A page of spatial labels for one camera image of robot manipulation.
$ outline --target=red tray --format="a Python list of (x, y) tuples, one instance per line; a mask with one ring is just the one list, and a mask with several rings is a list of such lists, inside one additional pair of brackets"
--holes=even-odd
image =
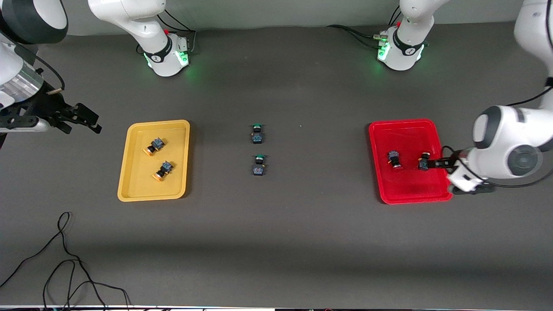
[[(387, 204), (448, 201), (452, 194), (444, 169), (417, 169), (422, 152), (440, 158), (441, 145), (436, 125), (428, 119), (373, 122), (369, 138), (374, 157), (380, 197)], [(388, 152), (399, 152), (403, 170), (392, 170)]]

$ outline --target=gray table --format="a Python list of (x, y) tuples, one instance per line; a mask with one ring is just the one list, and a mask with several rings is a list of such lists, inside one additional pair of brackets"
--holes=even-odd
[[(368, 123), (403, 118), (430, 118), (442, 143), (469, 146), (486, 107), (541, 91), (545, 68), (512, 30), (437, 26), (408, 72), (388, 70), (328, 28), (201, 32), (192, 65), (167, 79), (134, 53), (130, 36), (44, 46), (67, 81), (66, 100), (96, 111), (103, 131), (8, 136), (0, 278), (72, 211), (69, 247), (134, 304), (550, 310), (553, 179), (389, 206), (379, 202), (367, 152)], [(180, 118), (193, 124), (187, 196), (118, 201), (127, 128)], [(256, 122), (266, 125), (262, 145), (249, 142)], [(261, 178), (249, 173), (257, 153), (269, 156)], [(0, 290), (0, 304), (40, 304), (63, 258), (58, 241)], [(52, 281), (56, 303), (69, 270)], [(101, 294), (123, 303), (119, 292)], [(90, 287), (81, 298), (97, 304)]]

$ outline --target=plastic tray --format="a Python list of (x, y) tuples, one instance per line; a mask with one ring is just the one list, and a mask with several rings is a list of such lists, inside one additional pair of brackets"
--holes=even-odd
[[(143, 149), (155, 138), (165, 147), (148, 156)], [(123, 202), (178, 199), (186, 191), (186, 168), (190, 124), (186, 120), (136, 123), (127, 131), (123, 164), (117, 196)], [(163, 181), (152, 175), (163, 163), (173, 165), (173, 171)]]
[[(441, 145), (434, 123), (428, 119), (373, 122), (369, 126), (374, 166), (380, 197), (387, 204), (426, 203), (450, 200), (450, 184), (444, 169), (418, 170), (422, 152), (430, 159), (441, 156)], [(392, 170), (388, 152), (399, 152), (403, 170)]]

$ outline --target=small toy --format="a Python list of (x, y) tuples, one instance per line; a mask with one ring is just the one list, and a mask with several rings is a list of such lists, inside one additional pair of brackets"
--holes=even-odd
[(163, 164), (161, 164), (161, 168), (159, 168), (159, 171), (157, 171), (152, 176), (160, 182), (165, 178), (167, 174), (171, 173), (172, 170), (173, 166), (171, 165), (171, 163), (165, 161), (163, 162)]
[(430, 159), (430, 152), (423, 152), (419, 158), (419, 169), (423, 171), (428, 170), (428, 160)]
[(258, 154), (255, 156), (255, 164), (252, 165), (252, 171), (255, 176), (263, 176), (265, 171), (265, 165), (263, 165), (263, 162), (265, 162), (264, 155)]
[(161, 138), (156, 138), (154, 141), (151, 142), (150, 146), (142, 149), (145, 154), (149, 156), (153, 156), (155, 152), (159, 151), (165, 147), (165, 143), (161, 140)]
[(394, 170), (403, 169), (403, 167), (399, 163), (399, 152), (395, 150), (388, 152), (388, 163), (392, 165), (392, 169)]
[(254, 144), (263, 143), (263, 133), (261, 131), (262, 131), (261, 124), (256, 123), (252, 125), (252, 143)]

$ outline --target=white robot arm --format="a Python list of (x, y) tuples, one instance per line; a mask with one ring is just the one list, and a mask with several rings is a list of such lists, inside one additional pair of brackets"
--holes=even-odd
[(166, 34), (154, 17), (165, 10), (166, 0), (88, 0), (100, 20), (112, 23), (131, 34), (144, 50), (154, 72), (168, 77), (189, 64), (186, 38)]
[(448, 177), (462, 191), (476, 191), (483, 179), (511, 179), (535, 172), (542, 152), (553, 149), (553, 17), (551, 0), (525, 0), (515, 24), (519, 45), (544, 62), (548, 75), (538, 109), (492, 106), (476, 119), (474, 147), (454, 153)]
[(0, 133), (43, 132), (56, 127), (69, 134), (67, 122), (99, 133), (98, 115), (85, 105), (70, 106), (24, 61), (20, 44), (57, 43), (67, 34), (67, 16), (60, 0), (0, 0)]
[(449, 0), (401, 0), (400, 26), (380, 32), (377, 59), (394, 70), (407, 70), (420, 59), (423, 42), (434, 25), (434, 12)]

